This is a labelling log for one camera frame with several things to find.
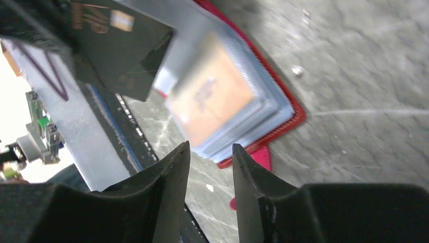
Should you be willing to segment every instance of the floor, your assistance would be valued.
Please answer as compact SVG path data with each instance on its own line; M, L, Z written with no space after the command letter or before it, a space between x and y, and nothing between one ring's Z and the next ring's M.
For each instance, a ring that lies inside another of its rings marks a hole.
M255 39L307 110L304 125L270 145L277 176L296 186L429 189L427 0L213 2ZM184 140L157 93L128 102L159 156ZM210 242L238 242L233 196L232 169L193 155L186 203Z

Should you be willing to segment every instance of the grey marble floor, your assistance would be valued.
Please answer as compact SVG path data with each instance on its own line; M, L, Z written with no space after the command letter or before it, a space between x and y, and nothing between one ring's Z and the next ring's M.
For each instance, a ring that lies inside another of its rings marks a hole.
M304 125L270 145L277 176L296 186L429 189L427 0L213 2L255 39L307 110ZM183 141L158 94L128 102L160 156ZM210 242L238 242L233 193L231 168L193 155L186 203Z

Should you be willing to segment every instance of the purple line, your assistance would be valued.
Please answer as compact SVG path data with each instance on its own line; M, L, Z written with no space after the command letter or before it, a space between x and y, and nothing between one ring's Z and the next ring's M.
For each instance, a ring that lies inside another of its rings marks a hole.
M60 76L58 75L57 69L55 68L54 64L52 63L52 59L47 51L44 51L44 55L46 59L48 60L49 66L51 67L52 72L54 73L55 77L57 78L58 83L60 84L61 91L58 89L58 87L55 85L55 83L51 80L49 75L46 74L46 72L40 67L39 63L33 58L33 56L19 43L16 43L16 47L24 54L24 56L33 64L33 66L40 72L40 74L45 78L45 80L48 82L49 86L57 93L58 96L64 101L68 101L69 97L67 94L67 90L64 87L64 83L60 79Z

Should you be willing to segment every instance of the metal bracket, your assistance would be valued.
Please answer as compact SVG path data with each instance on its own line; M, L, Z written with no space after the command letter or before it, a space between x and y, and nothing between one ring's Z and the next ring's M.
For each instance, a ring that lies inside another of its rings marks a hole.
M33 124L26 125L28 134L16 140L21 151L32 162L41 159L44 165L56 164L60 161L58 152L60 150L61 136L54 124L48 124L45 128L46 144L37 133Z
M34 126L37 134L45 138L45 134L42 132L42 128L38 124L39 119L43 117L43 105L39 96L35 91L25 93L27 98L28 110L30 111L31 123Z

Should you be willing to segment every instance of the green component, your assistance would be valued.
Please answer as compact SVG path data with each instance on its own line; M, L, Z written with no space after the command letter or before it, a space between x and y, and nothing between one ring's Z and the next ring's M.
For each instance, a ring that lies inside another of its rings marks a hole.
M3 175L7 180L15 178L18 175L18 172L14 171L12 168L7 168L3 170Z
M39 122L39 125L40 125L41 129L44 131L46 125L48 125L50 121L49 121L49 118L47 118L46 116L44 116L44 117L40 118L38 120L38 122Z

